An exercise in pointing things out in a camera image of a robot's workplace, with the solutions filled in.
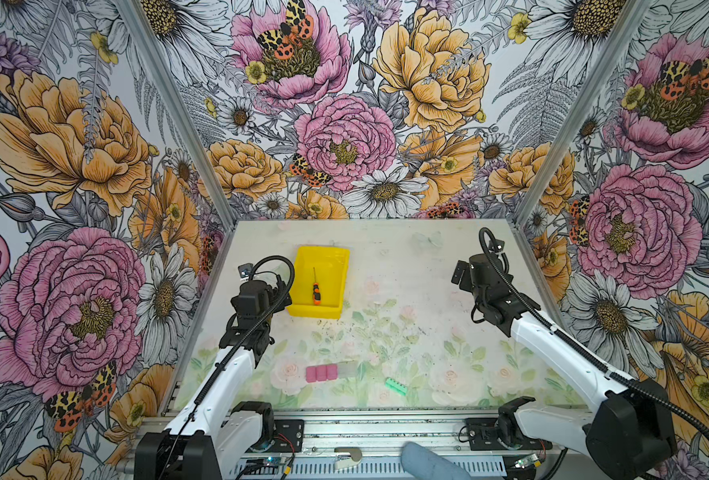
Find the orange black screwdriver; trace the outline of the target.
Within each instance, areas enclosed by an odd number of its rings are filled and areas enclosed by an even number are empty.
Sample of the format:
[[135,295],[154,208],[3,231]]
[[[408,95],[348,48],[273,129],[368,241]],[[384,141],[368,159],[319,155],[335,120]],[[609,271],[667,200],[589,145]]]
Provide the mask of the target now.
[[315,306],[320,306],[322,304],[322,292],[320,291],[320,282],[318,282],[318,274],[316,273],[316,268],[312,268],[312,275],[314,276],[314,283],[312,283],[312,301]]

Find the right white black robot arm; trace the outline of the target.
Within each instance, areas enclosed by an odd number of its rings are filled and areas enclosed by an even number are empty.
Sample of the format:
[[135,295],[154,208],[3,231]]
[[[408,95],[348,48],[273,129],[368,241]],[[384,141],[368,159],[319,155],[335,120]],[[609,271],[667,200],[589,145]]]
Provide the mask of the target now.
[[544,440],[581,453],[611,479],[635,479],[674,456],[665,392],[639,382],[577,343],[538,303],[517,291],[500,263],[482,254],[458,261],[451,281],[473,297],[471,319],[489,323],[534,353],[578,394],[571,411],[522,396],[498,409],[499,441]]

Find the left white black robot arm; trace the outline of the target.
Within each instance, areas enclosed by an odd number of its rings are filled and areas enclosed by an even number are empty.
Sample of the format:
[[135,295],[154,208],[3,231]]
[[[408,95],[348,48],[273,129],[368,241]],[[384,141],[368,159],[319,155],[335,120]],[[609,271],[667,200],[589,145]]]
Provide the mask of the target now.
[[270,442],[270,404],[232,408],[274,344],[272,317],[292,305],[294,279],[296,270],[284,256],[270,255],[254,265],[232,297],[234,314],[208,377],[162,431],[142,436],[132,461],[134,479],[224,479],[250,448]]

